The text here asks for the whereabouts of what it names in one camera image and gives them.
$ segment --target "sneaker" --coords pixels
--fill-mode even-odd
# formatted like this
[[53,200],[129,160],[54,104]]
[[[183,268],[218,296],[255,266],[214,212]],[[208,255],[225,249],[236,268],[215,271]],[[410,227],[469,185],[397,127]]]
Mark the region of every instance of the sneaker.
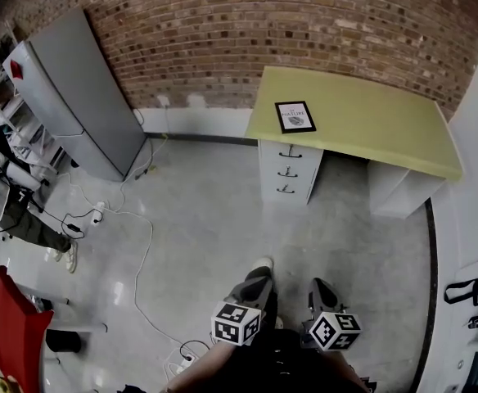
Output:
[[59,262],[65,254],[65,252],[59,252],[57,249],[52,249],[51,247],[47,247],[46,250],[56,262]]
[[284,328],[284,324],[282,323],[282,318],[280,318],[279,316],[277,316],[276,319],[275,319],[275,328],[276,329],[283,329]]
[[69,273],[74,273],[77,268],[77,242],[75,240],[70,240],[72,246],[65,253],[66,254],[66,270]]
[[263,266],[266,266],[270,268],[271,271],[273,271],[273,260],[272,258],[268,258],[267,256],[257,259],[254,263],[254,266],[252,266],[252,271],[257,268],[261,268]]

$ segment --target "green pants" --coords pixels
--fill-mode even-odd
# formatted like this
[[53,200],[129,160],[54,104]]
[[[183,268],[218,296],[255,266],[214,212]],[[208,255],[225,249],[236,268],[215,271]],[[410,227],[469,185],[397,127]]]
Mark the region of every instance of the green pants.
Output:
[[71,247],[70,239],[67,236],[48,227],[18,201],[8,202],[0,221],[0,228],[7,229],[9,234],[25,242],[51,247],[60,252],[66,252]]

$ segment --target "desk top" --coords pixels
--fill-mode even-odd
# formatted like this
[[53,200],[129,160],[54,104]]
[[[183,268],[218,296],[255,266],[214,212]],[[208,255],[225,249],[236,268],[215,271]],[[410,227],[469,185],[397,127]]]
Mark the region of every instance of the desk top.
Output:
[[[316,132],[281,132],[274,103],[293,101],[306,101]],[[435,102],[344,75],[265,67],[246,136],[338,151],[452,180],[462,176]]]

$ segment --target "picture frame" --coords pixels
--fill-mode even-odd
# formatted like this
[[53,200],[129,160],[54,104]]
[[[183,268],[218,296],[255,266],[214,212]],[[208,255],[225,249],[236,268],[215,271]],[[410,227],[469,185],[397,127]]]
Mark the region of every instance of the picture frame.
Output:
[[305,101],[276,102],[275,108],[283,134],[317,131]]

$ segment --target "white baseboard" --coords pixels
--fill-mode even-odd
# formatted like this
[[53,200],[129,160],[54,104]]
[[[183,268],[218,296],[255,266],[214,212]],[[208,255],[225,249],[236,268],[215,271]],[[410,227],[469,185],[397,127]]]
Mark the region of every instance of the white baseboard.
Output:
[[133,113],[145,133],[172,133],[245,137],[251,109],[139,108]]

